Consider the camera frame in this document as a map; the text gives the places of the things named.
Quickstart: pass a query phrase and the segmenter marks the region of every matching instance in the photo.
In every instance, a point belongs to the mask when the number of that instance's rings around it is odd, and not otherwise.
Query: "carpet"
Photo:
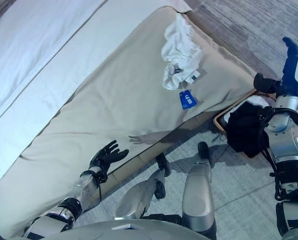
[[[275,223],[273,179],[269,164],[260,155],[249,159],[236,153],[215,129],[212,120],[188,132],[184,139],[165,152],[172,173],[166,178],[166,198],[152,200],[145,215],[163,213],[182,215],[181,203],[187,173],[199,161],[197,145],[209,145],[212,170],[212,192],[216,208],[217,237],[226,239],[280,239]],[[155,161],[127,178],[107,194],[94,209],[82,215],[76,227],[108,221],[124,193],[136,183],[146,180],[158,166]]]

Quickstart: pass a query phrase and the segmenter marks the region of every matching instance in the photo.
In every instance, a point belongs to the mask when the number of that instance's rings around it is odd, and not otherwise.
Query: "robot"
[[[287,37],[283,41],[288,51],[282,80],[263,78],[258,73],[254,87],[263,93],[276,93],[275,107],[266,107],[258,114],[262,122],[259,146],[273,170],[270,176],[275,179],[274,197],[279,201],[276,205],[279,233],[282,240],[298,240],[298,46]],[[206,143],[201,142],[198,151],[201,162],[197,162],[187,176],[182,217],[163,214],[143,216],[153,195],[157,199],[165,197],[165,177],[170,175],[171,170],[161,154],[156,158],[158,170],[127,191],[112,221],[72,229],[81,214],[101,201],[101,183],[107,180],[110,164],[128,154],[128,150],[120,151],[113,141],[95,154],[89,169],[81,174],[64,199],[33,220],[23,236],[14,240],[215,240],[216,223],[210,187],[212,163]],[[100,199],[95,197],[98,191]]]

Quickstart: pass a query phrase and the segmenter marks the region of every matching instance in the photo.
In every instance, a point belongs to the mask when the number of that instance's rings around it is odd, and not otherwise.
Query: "white bed sheet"
[[[0,116],[105,0],[17,0],[0,19]]]
[[[79,85],[151,13],[182,0],[108,0],[0,117],[0,179]]]

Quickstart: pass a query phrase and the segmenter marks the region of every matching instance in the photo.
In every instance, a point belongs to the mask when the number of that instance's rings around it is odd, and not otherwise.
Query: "floor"
[[[284,36],[298,43],[298,0],[186,0],[193,8],[191,18],[221,45],[266,77],[280,78],[285,61]],[[275,223],[273,179],[269,165],[261,156],[246,158],[226,144],[212,121],[165,152],[172,174],[166,179],[167,196],[153,199],[147,214],[181,214],[186,175],[199,161],[197,144],[210,146],[212,192],[216,207],[219,240],[280,239]],[[95,209],[81,216],[77,227],[112,219],[123,194],[135,183],[147,179],[157,164],[151,164],[113,189]]]

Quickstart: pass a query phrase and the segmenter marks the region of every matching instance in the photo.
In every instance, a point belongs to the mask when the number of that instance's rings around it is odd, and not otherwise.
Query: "mattress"
[[[5,104],[14,101],[11,105],[3,105],[8,108],[0,116],[0,178],[80,84],[148,15],[163,6],[172,6],[179,12],[190,10],[182,0],[151,0],[145,5],[138,0],[108,0],[92,14],[101,1],[89,4],[89,1],[64,2],[71,5],[63,7],[68,11],[66,14],[61,12],[60,1],[55,4],[52,0],[20,0],[0,19],[0,97],[4,96],[4,88],[16,97],[10,96],[6,100]],[[45,11],[39,10],[48,10],[49,14],[44,16]],[[86,23],[81,20],[84,12],[91,14]],[[64,20],[61,22],[58,18],[62,15]],[[75,18],[80,24],[76,27],[81,28],[66,43],[65,39],[70,36],[68,32],[75,29],[70,28],[71,22],[76,24]],[[44,27],[44,31],[40,32],[37,23]],[[14,25],[18,31],[8,32]]]
[[[92,156],[111,140],[129,149],[116,170],[183,122],[218,111],[252,89],[254,71],[193,25],[205,51],[200,77],[185,89],[197,100],[183,110],[179,93],[162,87],[164,31],[175,20],[170,7],[143,21],[75,91],[0,180],[0,234],[21,234],[31,219],[58,203]]]
[[[103,1],[17,0],[9,8],[0,19],[0,116]]]

